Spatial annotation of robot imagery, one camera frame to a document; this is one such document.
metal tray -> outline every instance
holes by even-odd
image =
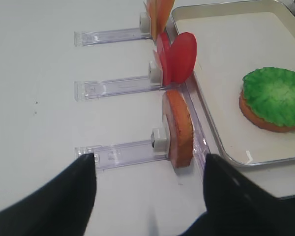
[[[176,8],[178,33],[197,39],[194,74],[222,154],[232,163],[263,165],[295,159],[295,132],[261,130],[241,113],[242,78],[256,68],[295,71],[295,16],[275,0]]]

white tray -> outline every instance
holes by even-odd
[[[248,121],[238,105],[242,78],[265,66],[295,71],[295,17],[274,0],[176,8],[178,33],[197,39],[195,77],[224,156],[239,165],[295,159],[295,132],[274,133]]]

bread slice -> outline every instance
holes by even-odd
[[[193,126],[187,104],[176,90],[163,95],[163,115],[171,134],[169,159],[175,168],[187,167],[193,157]]]
[[[240,93],[240,97],[239,97],[239,107],[241,109],[241,112],[243,113],[243,115],[250,120],[255,126],[261,128],[261,129],[266,129],[269,131],[273,131],[273,132],[280,132],[280,133],[284,133],[284,132],[289,132],[292,130],[295,130],[295,126],[278,126],[275,125],[271,122],[265,121],[264,119],[258,117],[257,115],[255,115],[253,113],[253,111],[250,109],[250,107],[246,104],[246,100],[243,96],[243,91],[241,91]]]

white table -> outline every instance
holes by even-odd
[[[175,6],[211,0],[177,0]],[[74,147],[149,139],[162,92],[74,100],[74,81],[147,74],[150,40],[76,48],[73,31],[137,27],[141,0],[0,0],[0,210],[74,160]],[[197,92],[191,94],[217,152]],[[277,197],[295,195],[295,163],[242,170]],[[198,169],[159,161],[98,173],[86,235],[177,235],[205,206]]]

tray rim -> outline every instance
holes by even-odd
[[[260,3],[260,2],[269,2],[271,4],[280,4],[282,6],[285,7],[286,10],[289,11],[289,13],[295,18],[295,15],[292,13],[292,11],[282,2],[280,2],[279,0],[242,0],[242,1],[229,1],[229,2],[222,2],[222,3],[209,3],[209,4],[197,4],[197,5],[190,5],[190,6],[180,6],[180,7],[177,7],[175,8],[172,13],[171,13],[171,19],[174,23],[174,26],[175,26],[175,29],[177,31],[177,34],[179,34],[179,30],[178,30],[178,27],[177,27],[177,24],[176,24],[176,21],[178,20],[181,20],[181,19],[176,19],[175,20],[175,13],[176,11],[178,10],[181,10],[182,8],[192,8],[192,7],[205,7],[205,6],[215,6],[215,5],[226,5],[226,4],[245,4],[245,3]],[[220,135],[217,131],[217,128],[216,128],[216,125],[213,121],[213,118],[212,118],[212,115],[210,113],[210,110],[208,108],[208,105],[207,105],[207,102],[203,96],[203,91],[202,91],[202,88],[200,86],[200,83],[197,79],[197,73],[196,71],[202,71],[202,68],[200,66],[199,63],[196,63],[195,65],[195,68],[194,68],[194,71],[193,71],[193,76],[195,78],[195,81],[196,81],[196,84],[197,84],[197,87],[199,89],[199,94],[200,94],[200,101],[201,101],[201,104],[203,106],[203,109],[205,111],[205,114],[206,114],[206,118],[208,120],[208,123],[210,125],[210,129],[212,131],[212,134],[214,136],[214,139],[215,141],[217,142],[217,146],[218,146],[218,149],[220,150],[220,152],[222,152],[222,155],[224,157],[227,158],[227,160],[229,160],[231,163],[239,166],[239,167],[252,167],[252,166],[261,166],[261,165],[269,165],[269,164],[275,164],[275,163],[282,163],[282,162],[287,162],[287,161],[292,161],[292,160],[295,160],[295,156],[294,157],[288,157],[288,158],[284,158],[284,159],[279,159],[279,160],[271,160],[271,161],[264,161],[264,162],[256,162],[256,163],[242,163],[242,162],[239,162],[237,160],[235,160],[234,158],[232,158],[231,156],[229,156],[227,154],[227,152],[225,151],[225,148],[222,144],[222,141],[221,141],[221,138],[220,138]]]

